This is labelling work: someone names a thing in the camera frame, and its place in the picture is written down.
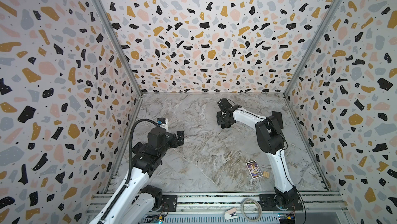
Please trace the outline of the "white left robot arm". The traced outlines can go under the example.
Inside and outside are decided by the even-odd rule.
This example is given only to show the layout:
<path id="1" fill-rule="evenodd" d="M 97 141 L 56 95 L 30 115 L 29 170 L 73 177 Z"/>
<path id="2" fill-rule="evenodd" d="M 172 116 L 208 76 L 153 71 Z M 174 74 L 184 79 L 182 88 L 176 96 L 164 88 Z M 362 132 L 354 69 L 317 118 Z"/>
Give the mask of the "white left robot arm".
<path id="1" fill-rule="evenodd" d="M 164 127 L 155 127 L 146 143 L 134 145 L 126 176 L 91 223 L 138 224 L 149 212 L 163 208 L 162 189 L 148 182 L 167 151 L 184 145 L 184 135 L 183 131 L 172 134 Z"/>

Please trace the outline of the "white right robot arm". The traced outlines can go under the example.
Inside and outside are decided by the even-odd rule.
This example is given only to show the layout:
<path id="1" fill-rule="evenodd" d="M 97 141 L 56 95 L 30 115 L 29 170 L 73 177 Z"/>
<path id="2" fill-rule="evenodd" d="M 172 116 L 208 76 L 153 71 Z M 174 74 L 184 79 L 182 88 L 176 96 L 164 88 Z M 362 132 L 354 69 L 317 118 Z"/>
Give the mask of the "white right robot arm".
<path id="1" fill-rule="evenodd" d="M 288 210 L 297 205 L 300 194 L 293 183 L 287 163 L 285 150 L 287 142 L 283 135 L 282 114 L 273 111 L 265 117 L 244 109 L 241 105 L 233 105 L 229 99 L 222 98 L 218 102 L 217 124 L 225 129 L 241 122 L 255 131 L 257 145 L 270 162 L 275 181 L 275 206 L 280 210 Z"/>

